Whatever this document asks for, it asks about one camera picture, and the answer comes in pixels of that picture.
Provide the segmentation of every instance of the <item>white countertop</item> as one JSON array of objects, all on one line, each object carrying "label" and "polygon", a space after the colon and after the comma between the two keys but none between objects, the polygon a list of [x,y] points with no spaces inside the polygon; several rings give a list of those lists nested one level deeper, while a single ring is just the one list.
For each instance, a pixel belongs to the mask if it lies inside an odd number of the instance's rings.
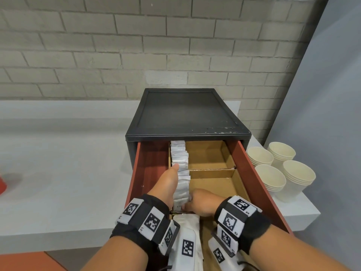
[{"label": "white countertop", "polygon": [[[0,254],[102,246],[128,193],[124,136],[139,101],[0,103]],[[298,219],[292,230],[308,225],[305,196],[276,203]]]}]

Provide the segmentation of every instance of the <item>drawer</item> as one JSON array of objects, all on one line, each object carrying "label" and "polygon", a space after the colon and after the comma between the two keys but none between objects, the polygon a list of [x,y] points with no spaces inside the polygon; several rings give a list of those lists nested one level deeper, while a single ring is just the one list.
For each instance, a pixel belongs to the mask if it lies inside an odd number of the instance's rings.
[{"label": "drawer", "polygon": [[[247,198],[248,195],[249,200],[263,210],[263,213],[271,219],[273,225],[293,235],[286,220],[256,173],[241,142],[226,141],[226,145],[232,156],[232,162],[235,164],[237,174],[239,174],[246,189],[247,194],[245,194],[245,197]],[[168,166],[169,141],[138,142],[126,205],[134,197],[150,191],[160,175],[168,169]],[[166,259],[157,259],[157,261],[158,263],[167,263]]]}]

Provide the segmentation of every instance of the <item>hand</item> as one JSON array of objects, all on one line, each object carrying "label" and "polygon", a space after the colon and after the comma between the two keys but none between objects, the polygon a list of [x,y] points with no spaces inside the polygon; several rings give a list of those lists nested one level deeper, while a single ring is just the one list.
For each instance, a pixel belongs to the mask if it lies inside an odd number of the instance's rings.
[{"label": "hand", "polygon": [[166,170],[151,191],[148,192],[148,195],[157,197],[168,205],[169,210],[172,209],[174,204],[173,194],[178,185],[178,169],[179,164],[175,164]]},{"label": "hand", "polygon": [[218,206],[226,199],[205,189],[195,189],[191,196],[192,201],[182,205],[182,210],[202,217],[214,216]]}]

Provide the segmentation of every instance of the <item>stack of paper cups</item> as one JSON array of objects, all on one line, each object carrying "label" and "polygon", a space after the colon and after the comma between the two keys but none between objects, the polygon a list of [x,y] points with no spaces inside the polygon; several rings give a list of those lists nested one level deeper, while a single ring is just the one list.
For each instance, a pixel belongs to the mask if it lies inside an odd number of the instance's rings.
[{"label": "stack of paper cups", "polygon": [[191,176],[189,176],[188,170],[188,157],[189,154],[186,151],[185,141],[171,141],[170,153],[172,158],[172,165],[179,164],[178,170],[178,186],[174,192],[174,211],[180,211],[181,206],[189,201],[189,182]]},{"label": "stack of paper cups", "polygon": [[261,164],[257,165],[255,170],[271,196],[280,192],[286,184],[286,178],[283,173],[275,167]]},{"label": "stack of paper cups", "polygon": [[307,165],[299,161],[285,161],[282,172],[286,177],[286,185],[276,194],[284,202],[290,202],[316,179],[316,174]]},{"label": "stack of paper cups", "polygon": [[272,153],[274,158],[271,165],[278,170],[282,170],[284,161],[292,160],[296,155],[296,151],[285,143],[272,142],[268,145],[267,150]]},{"label": "stack of paper cups", "polygon": [[246,152],[254,166],[259,164],[271,165],[273,162],[273,155],[263,147],[250,147]]}]

